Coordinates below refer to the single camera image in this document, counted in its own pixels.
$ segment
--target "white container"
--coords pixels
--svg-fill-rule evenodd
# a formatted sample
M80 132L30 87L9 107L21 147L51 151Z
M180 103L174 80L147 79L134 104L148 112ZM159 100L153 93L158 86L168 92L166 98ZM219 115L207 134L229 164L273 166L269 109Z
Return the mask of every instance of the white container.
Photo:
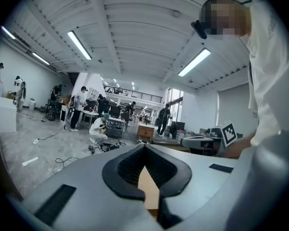
M34 100L29 101L29 110L34 110L35 109L35 104L36 102Z

